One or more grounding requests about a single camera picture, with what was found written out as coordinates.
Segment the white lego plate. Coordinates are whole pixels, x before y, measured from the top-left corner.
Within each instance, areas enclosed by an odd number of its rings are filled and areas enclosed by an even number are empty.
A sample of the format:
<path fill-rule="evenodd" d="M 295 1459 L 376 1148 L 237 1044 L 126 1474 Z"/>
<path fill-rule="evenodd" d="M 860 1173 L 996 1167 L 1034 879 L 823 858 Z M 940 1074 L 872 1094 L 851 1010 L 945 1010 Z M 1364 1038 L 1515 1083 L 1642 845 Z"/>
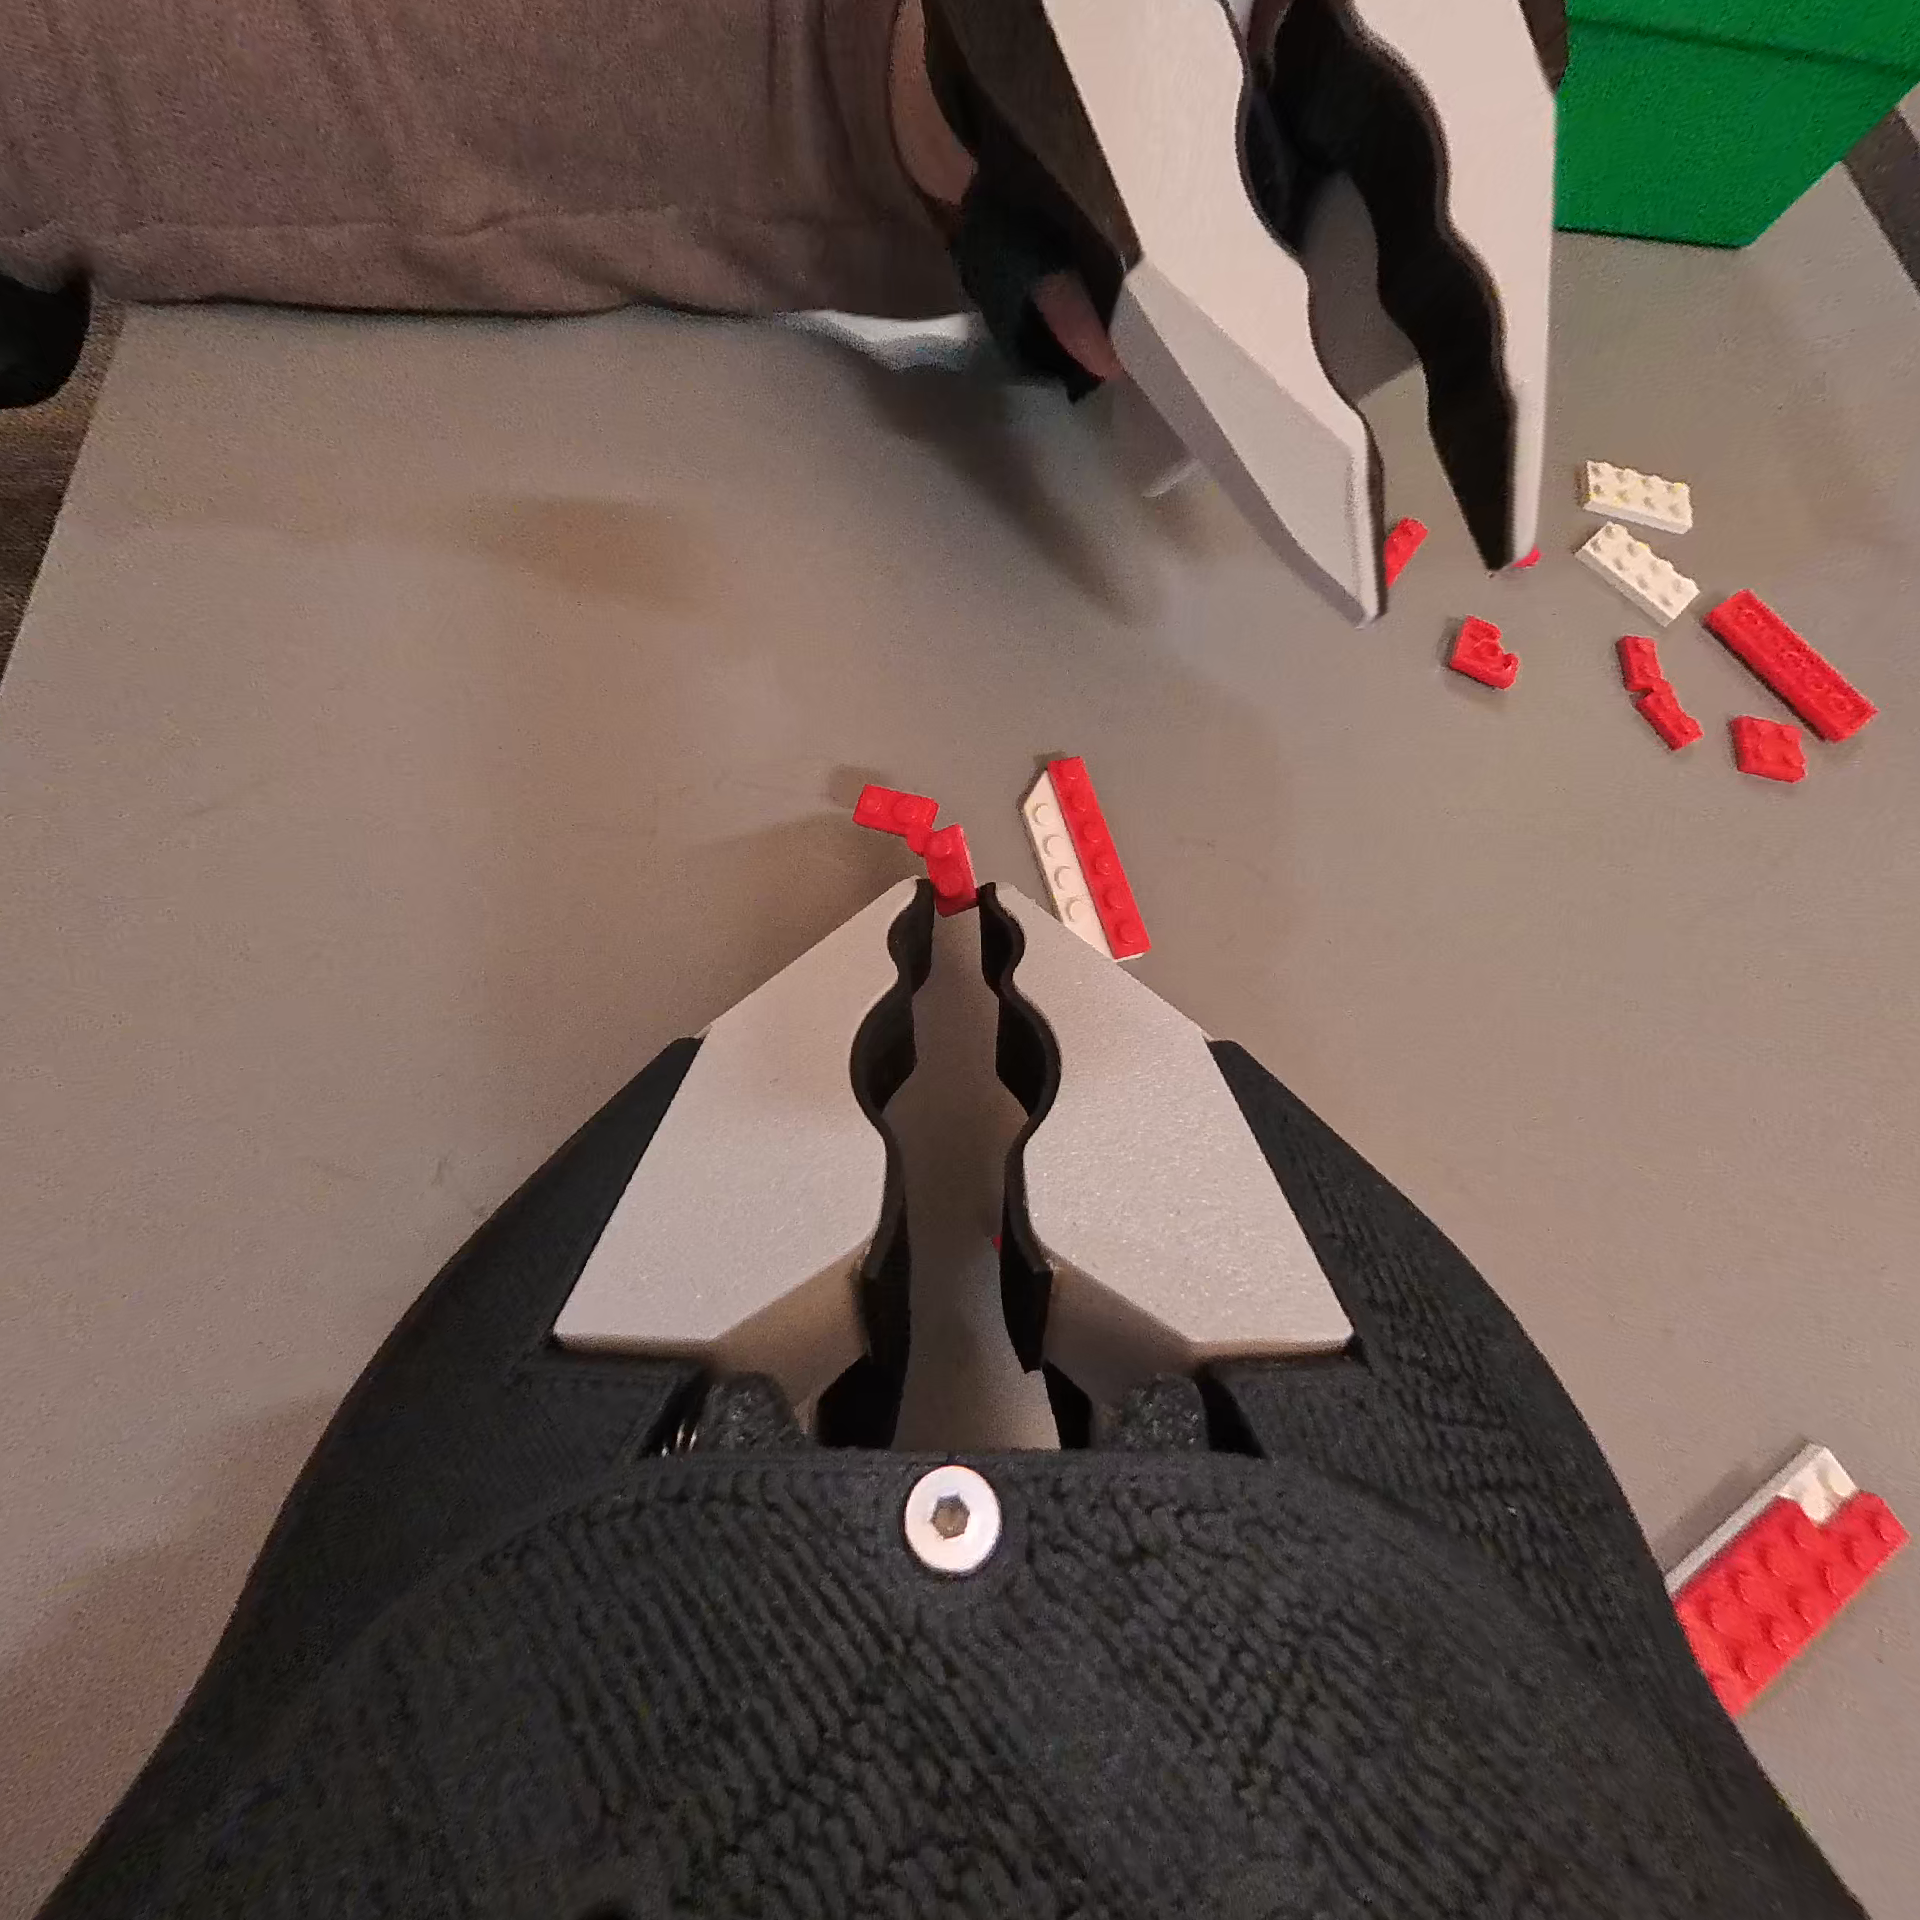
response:
<path fill-rule="evenodd" d="M 1585 459 L 1578 467 L 1578 506 L 1605 522 L 1658 531 L 1663 537 L 1686 537 L 1694 531 L 1691 484 L 1599 459 Z"/>
<path fill-rule="evenodd" d="M 1605 522 L 1573 558 L 1595 577 L 1608 580 L 1628 604 L 1642 610 L 1655 625 L 1672 625 L 1694 610 L 1699 583 L 1676 572 L 1645 539 L 1637 539 L 1624 525 Z"/>

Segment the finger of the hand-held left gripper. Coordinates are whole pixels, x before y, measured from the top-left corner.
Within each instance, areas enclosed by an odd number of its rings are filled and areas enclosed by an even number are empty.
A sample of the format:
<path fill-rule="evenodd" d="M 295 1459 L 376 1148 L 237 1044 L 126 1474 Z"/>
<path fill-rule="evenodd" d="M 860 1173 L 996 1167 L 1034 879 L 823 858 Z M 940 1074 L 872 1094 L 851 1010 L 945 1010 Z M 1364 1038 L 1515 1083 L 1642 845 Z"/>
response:
<path fill-rule="evenodd" d="M 1275 107 L 1352 179 L 1378 294 L 1488 572 L 1539 543 L 1546 459 L 1555 79 L 1523 3 L 1289 3 Z"/>
<path fill-rule="evenodd" d="M 1225 3 L 1044 3 L 1133 228 L 1108 333 L 1168 430 L 1358 622 L 1382 610 L 1371 430 L 1311 333 L 1300 263 L 1246 183 L 1246 59 Z"/>

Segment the narrow red white lego assembly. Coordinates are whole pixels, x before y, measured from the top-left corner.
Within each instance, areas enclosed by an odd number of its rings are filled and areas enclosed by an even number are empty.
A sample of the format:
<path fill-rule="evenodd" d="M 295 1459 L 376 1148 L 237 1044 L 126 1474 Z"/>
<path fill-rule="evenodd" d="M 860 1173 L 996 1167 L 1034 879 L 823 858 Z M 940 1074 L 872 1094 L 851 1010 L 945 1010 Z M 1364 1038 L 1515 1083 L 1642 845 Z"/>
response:
<path fill-rule="evenodd" d="M 1019 798 L 1019 824 L 1057 922 L 1102 955 L 1142 955 L 1152 941 L 1088 760 L 1041 760 Z"/>

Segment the wide red white lego assembly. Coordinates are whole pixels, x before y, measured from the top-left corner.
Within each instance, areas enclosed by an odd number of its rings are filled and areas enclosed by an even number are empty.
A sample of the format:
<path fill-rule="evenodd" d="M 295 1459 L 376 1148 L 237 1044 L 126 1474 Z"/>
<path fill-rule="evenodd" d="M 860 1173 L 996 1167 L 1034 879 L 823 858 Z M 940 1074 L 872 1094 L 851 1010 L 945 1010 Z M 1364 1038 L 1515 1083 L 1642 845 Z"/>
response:
<path fill-rule="evenodd" d="M 1891 1507 L 1811 1443 L 1663 1574 L 1697 1668 L 1745 1714 L 1906 1548 Z"/>

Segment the stacked green plastic bins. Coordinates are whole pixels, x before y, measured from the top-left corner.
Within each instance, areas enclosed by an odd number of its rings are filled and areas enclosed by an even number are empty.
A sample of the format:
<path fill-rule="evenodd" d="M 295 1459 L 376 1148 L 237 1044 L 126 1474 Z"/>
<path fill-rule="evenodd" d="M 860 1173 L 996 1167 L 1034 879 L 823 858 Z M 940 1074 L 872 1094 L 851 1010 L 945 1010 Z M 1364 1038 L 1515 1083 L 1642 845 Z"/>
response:
<path fill-rule="evenodd" d="M 1743 250 L 1917 84 L 1917 3 L 1565 3 L 1561 230 Z"/>

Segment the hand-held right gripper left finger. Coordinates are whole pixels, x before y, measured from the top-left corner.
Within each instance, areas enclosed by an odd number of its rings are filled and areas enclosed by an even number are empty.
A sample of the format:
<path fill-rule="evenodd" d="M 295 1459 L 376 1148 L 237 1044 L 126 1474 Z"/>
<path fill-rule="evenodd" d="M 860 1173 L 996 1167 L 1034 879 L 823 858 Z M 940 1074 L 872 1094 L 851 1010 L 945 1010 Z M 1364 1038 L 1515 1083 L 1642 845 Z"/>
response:
<path fill-rule="evenodd" d="M 823 1443 L 893 1443 L 911 1221 L 884 1117 L 916 1067 L 935 890 L 902 880 L 697 1038 L 555 1340 L 763 1374 Z"/>

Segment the long red lego plate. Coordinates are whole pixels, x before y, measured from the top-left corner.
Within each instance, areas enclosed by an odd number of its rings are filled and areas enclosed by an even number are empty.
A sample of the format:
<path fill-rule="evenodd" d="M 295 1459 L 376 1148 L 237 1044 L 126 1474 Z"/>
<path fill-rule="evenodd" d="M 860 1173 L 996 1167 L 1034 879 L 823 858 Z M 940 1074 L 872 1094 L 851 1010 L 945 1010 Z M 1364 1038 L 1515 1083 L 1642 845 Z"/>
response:
<path fill-rule="evenodd" d="M 1701 625 L 1821 743 L 1849 743 L 1879 717 L 1879 706 L 1760 594 L 1725 598 Z"/>

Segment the angled red lego piece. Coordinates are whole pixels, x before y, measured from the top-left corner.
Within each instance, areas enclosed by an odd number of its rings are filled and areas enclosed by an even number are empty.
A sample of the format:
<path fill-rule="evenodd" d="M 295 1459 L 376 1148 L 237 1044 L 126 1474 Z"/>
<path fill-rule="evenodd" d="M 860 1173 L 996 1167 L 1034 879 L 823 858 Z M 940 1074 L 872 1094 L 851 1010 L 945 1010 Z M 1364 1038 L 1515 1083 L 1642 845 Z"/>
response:
<path fill-rule="evenodd" d="M 961 824 L 940 827 L 937 810 L 940 803 L 932 794 L 866 784 L 852 822 L 906 844 L 926 866 L 937 915 L 949 918 L 975 906 L 975 870 L 968 829 Z"/>
<path fill-rule="evenodd" d="M 1662 665 L 1655 638 L 1620 635 L 1616 662 L 1628 697 L 1648 728 L 1668 746 L 1668 752 L 1683 752 L 1701 739 L 1699 721 L 1681 705 Z"/>

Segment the person's left forearm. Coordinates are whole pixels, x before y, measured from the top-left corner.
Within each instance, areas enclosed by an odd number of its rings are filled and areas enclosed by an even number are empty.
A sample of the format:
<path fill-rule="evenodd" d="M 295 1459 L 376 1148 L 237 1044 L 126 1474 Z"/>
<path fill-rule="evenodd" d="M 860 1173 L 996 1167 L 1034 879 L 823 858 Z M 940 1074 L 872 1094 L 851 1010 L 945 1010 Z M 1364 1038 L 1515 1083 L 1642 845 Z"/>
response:
<path fill-rule="evenodd" d="M 4 3 L 4 271 L 133 303 L 949 317 L 893 3 Z"/>

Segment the person's left hand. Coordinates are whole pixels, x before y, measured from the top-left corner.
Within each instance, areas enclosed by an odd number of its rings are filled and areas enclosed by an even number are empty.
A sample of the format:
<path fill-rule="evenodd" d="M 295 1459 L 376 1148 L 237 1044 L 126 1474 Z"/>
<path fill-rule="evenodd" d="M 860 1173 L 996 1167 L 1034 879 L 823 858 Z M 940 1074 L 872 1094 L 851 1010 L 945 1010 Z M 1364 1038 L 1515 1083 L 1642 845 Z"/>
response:
<path fill-rule="evenodd" d="M 1024 212 L 981 199 L 972 213 L 975 154 L 953 130 L 928 75 L 926 5 L 901 3 L 890 31 L 890 118 L 901 163 L 940 230 L 993 341 L 1028 371 L 1065 383 L 1072 398 L 1121 379 L 1121 359 L 1084 277 L 1056 238 Z"/>

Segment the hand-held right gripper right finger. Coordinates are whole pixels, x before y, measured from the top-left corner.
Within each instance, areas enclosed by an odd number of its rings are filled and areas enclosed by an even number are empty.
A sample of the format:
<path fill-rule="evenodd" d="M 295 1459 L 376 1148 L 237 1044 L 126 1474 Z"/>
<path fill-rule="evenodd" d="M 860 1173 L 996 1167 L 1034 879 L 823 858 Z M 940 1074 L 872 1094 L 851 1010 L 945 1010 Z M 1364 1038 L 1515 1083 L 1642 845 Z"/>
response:
<path fill-rule="evenodd" d="M 1350 1352 L 1356 1325 L 1208 1028 L 1017 887 L 975 904 L 996 1074 L 1002 1317 L 1062 1448 L 1159 1381 Z"/>

